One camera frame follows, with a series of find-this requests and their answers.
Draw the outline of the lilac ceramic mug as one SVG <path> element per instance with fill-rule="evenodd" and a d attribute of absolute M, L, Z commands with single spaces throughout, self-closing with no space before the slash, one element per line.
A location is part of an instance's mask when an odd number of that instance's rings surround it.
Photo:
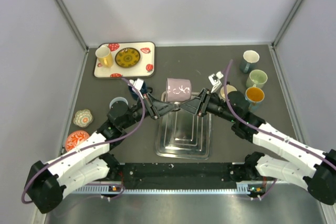
<path fill-rule="evenodd" d="M 167 78 L 166 101 L 184 102 L 192 96 L 192 84 L 189 79 Z"/>

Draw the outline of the blue butterfly mug orange inside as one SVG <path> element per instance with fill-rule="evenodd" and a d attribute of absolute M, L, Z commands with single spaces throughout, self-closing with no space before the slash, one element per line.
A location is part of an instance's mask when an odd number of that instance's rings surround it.
<path fill-rule="evenodd" d="M 253 112 L 265 99 L 265 93 L 258 87 L 250 87 L 245 91 L 245 99 L 249 102 L 249 111 Z"/>

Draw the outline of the light green mug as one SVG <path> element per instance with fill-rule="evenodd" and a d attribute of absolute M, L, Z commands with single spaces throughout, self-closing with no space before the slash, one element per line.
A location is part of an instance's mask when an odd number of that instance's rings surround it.
<path fill-rule="evenodd" d="M 246 88 L 256 87 L 262 89 L 267 81 L 267 74 L 262 70 L 255 69 L 249 73 Z"/>

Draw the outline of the grey-blue mug white inside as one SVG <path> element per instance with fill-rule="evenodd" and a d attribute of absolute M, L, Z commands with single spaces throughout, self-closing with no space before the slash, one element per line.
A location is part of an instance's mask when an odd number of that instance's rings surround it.
<path fill-rule="evenodd" d="M 259 53 L 254 50 L 246 50 L 243 53 L 243 58 L 240 62 L 240 71 L 242 73 L 250 73 L 257 66 L 257 62 L 260 59 Z"/>

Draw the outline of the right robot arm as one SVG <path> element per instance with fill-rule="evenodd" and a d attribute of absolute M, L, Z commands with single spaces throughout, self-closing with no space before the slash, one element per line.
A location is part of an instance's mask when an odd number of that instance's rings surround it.
<path fill-rule="evenodd" d="M 277 154 L 274 159 L 265 154 L 251 154 L 245 159 L 245 174 L 252 180 L 272 177 L 297 185 L 313 198 L 335 204 L 335 150 L 328 152 L 302 144 L 281 133 L 264 119 L 248 110 L 249 103 L 240 91 L 233 91 L 226 100 L 203 89 L 179 108 L 193 115 L 210 113 L 231 121 L 232 131 L 240 138 Z"/>

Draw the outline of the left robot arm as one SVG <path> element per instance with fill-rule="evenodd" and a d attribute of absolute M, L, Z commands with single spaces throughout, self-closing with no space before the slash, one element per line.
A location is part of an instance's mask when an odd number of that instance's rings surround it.
<path fill-rule="evenodd" d="M 107 120 L 81 144 L 51 161 L 37 161 L 31 166 L 23 196 L 29 196 L 46 214 L 76 189 L 97 179 L 116 179 L 119 163 L 109 152 L 131 135 L 125 129 L 140 126 L 147 116 L 158 119 L 177 109 L 177 104 L 157 100 L 150 93 L 140 96 L 134 106 L 115 100 Z"/>

